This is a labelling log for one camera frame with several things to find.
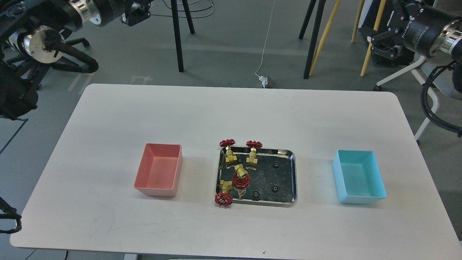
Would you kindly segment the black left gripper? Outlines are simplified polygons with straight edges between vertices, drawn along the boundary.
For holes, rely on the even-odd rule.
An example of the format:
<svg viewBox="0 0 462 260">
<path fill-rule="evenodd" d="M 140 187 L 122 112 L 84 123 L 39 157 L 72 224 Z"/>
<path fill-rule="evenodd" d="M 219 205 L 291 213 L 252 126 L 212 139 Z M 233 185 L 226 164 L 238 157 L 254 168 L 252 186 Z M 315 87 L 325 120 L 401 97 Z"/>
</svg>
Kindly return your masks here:
<svg viewBox="0 0 462 260">
<path fill-rule="evenodd" d="M 150 18 L 151 0 L 124 0 L 125 11 L 121 15 L 121 22 L 134 26 Z"/>
</svg>

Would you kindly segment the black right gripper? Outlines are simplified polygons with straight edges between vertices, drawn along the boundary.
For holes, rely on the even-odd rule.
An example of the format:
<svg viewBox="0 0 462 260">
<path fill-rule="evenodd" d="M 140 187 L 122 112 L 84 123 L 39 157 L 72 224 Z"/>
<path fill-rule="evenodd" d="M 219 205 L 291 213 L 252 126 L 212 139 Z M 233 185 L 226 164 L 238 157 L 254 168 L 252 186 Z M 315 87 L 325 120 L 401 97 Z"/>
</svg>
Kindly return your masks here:
<svg viewBox="0 0 462 260">
<path fill-rule="evenodd" d="M 371 51 L 385 58 L 397 58 L 404 49 L 419 53 L 420 36 L 418 19 L 421 16 L 420 0 L 393 0 L 386 28 L 378 31 L 368 28 Z"/>
</svg>

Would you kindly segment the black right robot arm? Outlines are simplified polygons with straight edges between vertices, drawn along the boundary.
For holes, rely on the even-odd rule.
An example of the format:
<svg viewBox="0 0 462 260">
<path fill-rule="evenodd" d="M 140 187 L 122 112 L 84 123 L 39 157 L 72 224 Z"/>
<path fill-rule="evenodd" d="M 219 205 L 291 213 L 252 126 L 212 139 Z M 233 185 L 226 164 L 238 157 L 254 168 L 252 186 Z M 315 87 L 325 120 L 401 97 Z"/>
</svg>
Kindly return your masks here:
<svg viewBox="0 0 462 260">
<path fill-rule="evenodd" d="M 437 117 L 438 99 L 432 88 L 434 80 L 444 71 L 452 71 L 453 88 L 461 93 L 461 17 L 426 5 L 420 0 L 394 0 L 394 10 L 388 20 L 387 30 L 379 32 L 367 26 L 359 30 L 370 42 L 372 53 L 394 60 L 401 56 L 403 49 L 415 52 L 420 57 L 413 64 L 397 73 L 379 81 L 374 91 L 381 91 L 382 84 L 407 71 L 415 73 L 415 69 L 424 61 L 443 52 L 452 61 L 449 64 L 436 66 L 427 79 L 421 84 L 420 103 L 426 119 L 415 134 L 419 140 L 429 123 L 454 132 L 461 137 L 461 127 L 453 125 Z"/>
</svg>

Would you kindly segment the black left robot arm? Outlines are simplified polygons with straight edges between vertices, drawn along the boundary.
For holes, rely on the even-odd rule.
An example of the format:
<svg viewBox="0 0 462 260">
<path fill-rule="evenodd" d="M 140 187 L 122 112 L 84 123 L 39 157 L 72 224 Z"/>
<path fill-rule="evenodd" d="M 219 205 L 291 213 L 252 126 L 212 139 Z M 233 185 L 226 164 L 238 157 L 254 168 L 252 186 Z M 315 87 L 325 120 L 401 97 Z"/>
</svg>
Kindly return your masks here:
<svg viewBox="0 0 462 260">
<path fill-rule="evenodd" d="M 48 69 L 99 69 L 94 58 L 75 48 L 89 46 L 85 38 L 67 40 L 84 22 L 104 26 L 120 18 L 132 26 L 150 17 L 150 6 L 150 0 L 2 0 L 1 46 L 17 56 L 6 60 L 1 52 L 1 117 L 18 120 L 37 108 L 37 89 Z"/>
</svg>

